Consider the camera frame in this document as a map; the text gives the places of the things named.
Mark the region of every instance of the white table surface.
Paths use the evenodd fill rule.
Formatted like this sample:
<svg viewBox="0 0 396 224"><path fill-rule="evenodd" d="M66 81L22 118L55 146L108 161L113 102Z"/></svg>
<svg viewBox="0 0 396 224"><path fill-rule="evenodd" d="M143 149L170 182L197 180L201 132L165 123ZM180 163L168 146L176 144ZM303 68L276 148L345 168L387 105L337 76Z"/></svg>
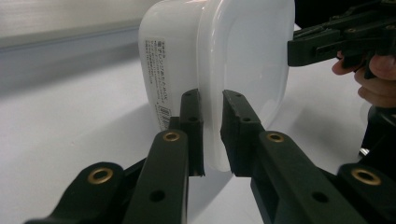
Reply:
<svg viewBox="0 0 396 224"><path fill-rule="evenodd" d="M137 52L137 31L0 52L0 219L45 217L85 167L124 168L148 154L156 134ZM269 130L291 136L335 173L357 160L368 104L334 61L291 68ZM249 179L206 167L190 179L189 223L262 223Z"/></svg>

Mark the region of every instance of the finger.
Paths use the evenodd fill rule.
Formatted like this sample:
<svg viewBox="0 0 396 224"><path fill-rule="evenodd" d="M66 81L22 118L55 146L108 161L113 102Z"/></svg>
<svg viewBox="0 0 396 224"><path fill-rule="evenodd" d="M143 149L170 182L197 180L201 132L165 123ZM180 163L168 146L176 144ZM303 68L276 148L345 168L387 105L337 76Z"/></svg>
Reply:
<svg viewBox="0 0 396 224"><path fill-rule="evenodd" d="M383 108L393 108L396 107L396 98L385 97L382 95L377 95L364 87L358 90L358 95L368 101L372 105L376 105Z"/></svg>
<svg viewBox="0 0 396 224"><path fill-rule="evenodd" d="M360 83L365 89L384 97L396 97L396 81L384 80L379 77L377 78L364 78L364 69L359 69L355 73L355 79Z"/></svg>
<svg viewBox="0 0 396 224"><path fill-rule="evenodd" d="M395 56L375 55L370 61L370 70L376 77L385 80L396 80L396 60Z"/></svg>
<svg viewBox="0 0 396 224"><path fill-rule="evenodd" d="M336 56L336 58L337 58L338 60L341 60L341 59L344 58L343 52L342 52L341 50L340 50L340 51L337 51L337 56Z"/></svg>
<svg viewBox="0 0 396 224"><path fill-rule="evenodd" d="M358 69L358 68L361 67L361 65L358 64L358 65L356 65L356 66L344 68L344 67L343 67L343 62L344 62L344 59L341 59L340 61L338 61L337 63L335 63L335 64L332 66L332 71L333 71L336 75L344 75L344 74L347 74L347 73L351 73L351 72L353 72L353 71L355 71L356 69Z"/></svg>

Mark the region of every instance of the white plastic container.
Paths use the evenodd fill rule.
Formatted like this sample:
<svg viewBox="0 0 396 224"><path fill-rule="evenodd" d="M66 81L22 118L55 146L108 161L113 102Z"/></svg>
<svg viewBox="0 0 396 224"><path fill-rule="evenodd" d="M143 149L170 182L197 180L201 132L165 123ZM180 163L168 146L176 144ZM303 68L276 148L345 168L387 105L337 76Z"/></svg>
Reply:
<svg viewBox="0 0 396 224"><path fill-rule="evenodd" d="M205 162L228 171L219 135L222 91L244 94L268 126L286 87L293 25L293 0L168 0L154 5L140 25L139 51L159 129L178 116L182 93L198 88Z"/></svg>

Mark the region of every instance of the human hand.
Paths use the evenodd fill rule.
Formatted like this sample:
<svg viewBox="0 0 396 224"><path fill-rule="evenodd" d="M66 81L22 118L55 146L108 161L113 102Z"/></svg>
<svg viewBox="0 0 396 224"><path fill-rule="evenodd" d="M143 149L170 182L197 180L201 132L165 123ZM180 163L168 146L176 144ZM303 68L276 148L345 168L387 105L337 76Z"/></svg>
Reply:
<svg viewBox="0 0 396 224"><path fill-rule="evenodd" d="M355 73L355 80L361 84L358 95L371 103L384 108L396 107L396 58L395 56L375 55L370 61L370 70L376 78L365 79L365 68L361 65L343 68L343 55L337 55L341 60L337 62L332 71L336 75L344 75L359 69Z"/></svg>

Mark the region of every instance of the screw hole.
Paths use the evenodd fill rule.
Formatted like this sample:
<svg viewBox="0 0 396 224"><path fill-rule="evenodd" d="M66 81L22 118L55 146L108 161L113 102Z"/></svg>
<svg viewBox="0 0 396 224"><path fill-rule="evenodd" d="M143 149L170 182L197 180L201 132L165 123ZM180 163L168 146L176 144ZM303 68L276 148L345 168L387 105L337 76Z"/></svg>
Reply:
<svg viewBox="0 0 396 224"><path fill-rule="evenodd" d="M374 180L372 175L369 175L369 174L366 174L366 173L360 172L360 173L358 173L358 176L360 176L361 178L363 178L365 180L368 180L368 181L373 181Z"/></svg>
<svg viewBox="0 0 396 224"><path fill-rule="evenodd" d="M149 195L149 199L154 203L158 203L162 201L164 198L165 198L165 192L163 192L163 190L152 191Z"/></svg>
<svg viewBox="0 0 396 224"><path fill-rule="evenodd" d="M329 198L322 192L313 192L312 197L320 203L328 203Z"/></svg>
<svg viewBox="0 0 396 224"><path fill-rule="evenodd" d="M267 135L267 138L273 142L278 142L278 143L283 142L285 140L282 135L277 133L270 133Z"/></svg>
<svg viewBox="0 0 396 224"><path fill-rule="evenodd" d="M180 138L180 135L178 133L166 133L163 135L163 140L167 142L174 142L177 141Z"/></svg>
<svg viewBox="0 0 396 224"><path fill-rule="evenodd" d="M100 179L108 175L108 172L105 170L99 171L98 173L93 175L94 179Z"/></svg>

